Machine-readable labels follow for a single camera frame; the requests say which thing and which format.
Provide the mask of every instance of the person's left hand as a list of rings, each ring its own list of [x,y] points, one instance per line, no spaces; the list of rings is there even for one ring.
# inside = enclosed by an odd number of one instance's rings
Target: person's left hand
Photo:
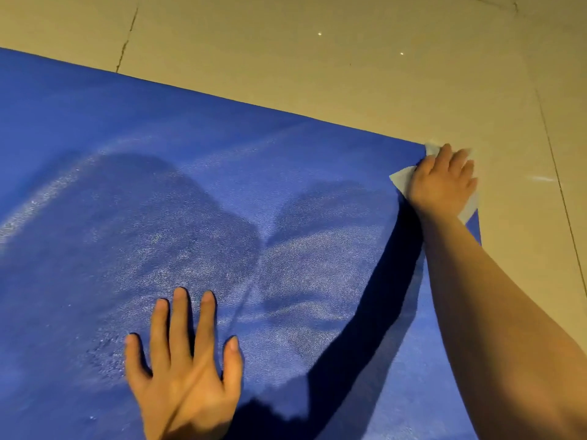
[[[152,376],[142,365],[138,336],[130,334],[126,339],[126,378],[141,410],[147,440],[220,439],[241,394],[242,357],[236,337],[224,348],[222,381],[214,363],[214,295],[207,291],[202,296],[193,357],[188,305],[186,289],[176,288],[167,335],[169,304],[157,300],[151,317]]]

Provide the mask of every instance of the person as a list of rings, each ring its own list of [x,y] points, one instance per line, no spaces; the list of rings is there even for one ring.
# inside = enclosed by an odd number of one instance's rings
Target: person
[[[564,330],[499,268],[458,220],[477,187],[467,152],[445,145],[420,162],[408,189],[424,235],[430,285],[444,347],[480,440],[587,438],[587,357]],[[176,288],[151,318],[153,374],[136,334],[126,339],[128,384],[147,440],[217,440],[241,393],[236,337],[214,363],[212,292],[202,296],[193,356],[188,296]]]

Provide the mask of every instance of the floor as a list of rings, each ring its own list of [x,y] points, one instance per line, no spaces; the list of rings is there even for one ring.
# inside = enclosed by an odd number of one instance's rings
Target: floor
[[[587,351],[586,16],[587,0],[0,0],[0,47],[474,148],[484,247]]]

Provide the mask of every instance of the person's right arm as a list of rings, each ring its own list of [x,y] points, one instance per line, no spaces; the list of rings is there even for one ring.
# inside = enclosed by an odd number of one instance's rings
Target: person's right arm
[[[587,357],[488,256],[457,216],[476,187],[446,145],[408,199],[422,222],[438,324],[481,440],[587,439]]]

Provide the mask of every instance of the wet blue surface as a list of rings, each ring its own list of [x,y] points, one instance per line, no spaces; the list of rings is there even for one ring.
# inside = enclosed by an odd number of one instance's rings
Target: wet blue surface
[[[175,286],[239,336],[232,438],[475,438],[389,181],[421,145],[7,50],[0,93],[3,438],[141,438],[123,339]]]

